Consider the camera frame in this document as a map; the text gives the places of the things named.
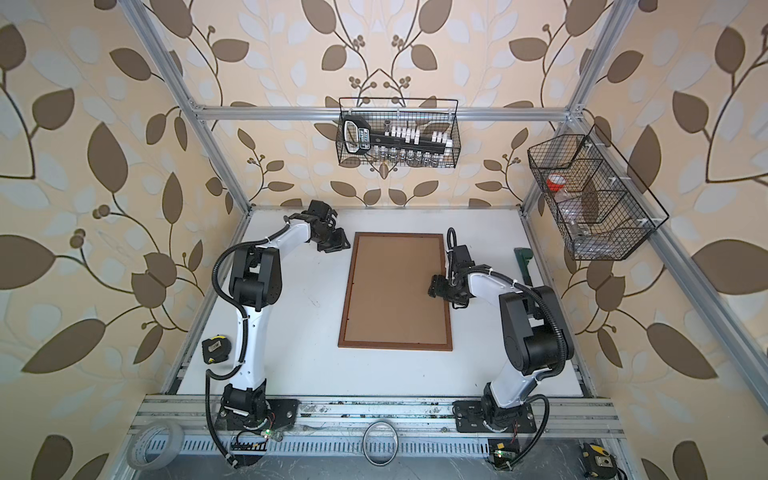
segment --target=white tabletop surface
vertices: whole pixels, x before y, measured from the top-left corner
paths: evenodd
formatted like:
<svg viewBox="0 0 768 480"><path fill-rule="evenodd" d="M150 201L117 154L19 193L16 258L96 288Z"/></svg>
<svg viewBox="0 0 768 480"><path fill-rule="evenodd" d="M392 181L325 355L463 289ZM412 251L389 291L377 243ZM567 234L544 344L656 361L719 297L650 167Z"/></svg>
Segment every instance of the white tabletop surface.
<svg viewBox="0 0 768 480"><path fill-rule="evenodd" d="M243 241L264 238L283 225L285 210L257 210ZM521 278L514 248L530 247L516 210L340 210L338 226L350 243L355 232L442 233L454 227L458 244L472 259L512 278ZM450 310L453 351L339 348L352 249L320 253L316 244L298 246L281 258L283 292L273 306L266 341L266 390L280 396L480 396L501 371L506 354L499 307L475 299ZM541 285L535 261L534 285ZM202 338L237 337L238 313L221 299ZM213 367L228 372L230 360ZM205 366L198 349L178 393L204 392ZM225 382L213 382L221 393ZM534 393L582 396L572 364L546 379Z"/></svg>

